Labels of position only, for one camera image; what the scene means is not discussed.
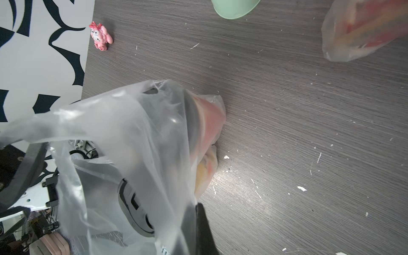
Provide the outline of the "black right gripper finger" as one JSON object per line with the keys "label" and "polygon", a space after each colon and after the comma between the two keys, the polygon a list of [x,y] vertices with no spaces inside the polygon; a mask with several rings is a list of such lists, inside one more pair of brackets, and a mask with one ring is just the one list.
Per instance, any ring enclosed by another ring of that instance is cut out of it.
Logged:
{"label": "black right gripper finger", "polygon": [[196,209],[196,254],[219,255],[203,204],[198,203]]}

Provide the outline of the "pale milk tea cup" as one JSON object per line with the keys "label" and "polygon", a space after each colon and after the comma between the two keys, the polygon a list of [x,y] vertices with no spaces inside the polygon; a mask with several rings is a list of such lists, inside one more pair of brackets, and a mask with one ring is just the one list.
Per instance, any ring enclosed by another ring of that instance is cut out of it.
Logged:
{"label": "pale milk tea cup", "polygon": [[[199,199],[208,188],[218,168],[217,147],[212,145],[197,166],[194,196]],[[153,238],[155,229],[150,221],[148,209],[154,208],[155,187],[140,188],[140,192],[122,179],[118,188],[120,208],[135,231],[143,237]]]}

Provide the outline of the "red milk tea cup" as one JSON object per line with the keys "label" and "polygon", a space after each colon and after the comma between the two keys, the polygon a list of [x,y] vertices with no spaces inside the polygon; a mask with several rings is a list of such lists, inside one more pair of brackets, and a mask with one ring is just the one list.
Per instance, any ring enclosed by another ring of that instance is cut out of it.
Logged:
{"label": "red milk tea cup", "polygon": [[184,107],[191,163],[199,163],[216,143],[226,122],[226,109],[220,95],[184,92]]}

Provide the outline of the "clear plastic carrier bag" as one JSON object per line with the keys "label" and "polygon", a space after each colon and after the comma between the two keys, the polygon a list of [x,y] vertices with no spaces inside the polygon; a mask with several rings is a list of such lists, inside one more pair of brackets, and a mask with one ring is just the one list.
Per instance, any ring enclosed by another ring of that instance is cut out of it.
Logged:
{"label": "clear plastic carrier bag", "polygon": [[408,34],[408,2],[334,1],[321,31],[327,60],[362,58]]}

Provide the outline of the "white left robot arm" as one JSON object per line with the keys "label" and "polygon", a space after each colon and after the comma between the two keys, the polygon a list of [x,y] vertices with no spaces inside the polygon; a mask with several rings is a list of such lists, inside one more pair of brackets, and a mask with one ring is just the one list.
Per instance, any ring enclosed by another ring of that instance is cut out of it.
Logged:
{"label": "white left robot arm", "polygon": [[73,206],[60,202],[56,186],[58,169],[50,168],[54,159],[47,143],[29,145],[25,152],[10,144],[1,149],[1,221],[21,215],[22,224],[31,212],[51,209],[68,239],[74,255],[88,254],[85,234],[68,233],[68,223],[79,223]]}

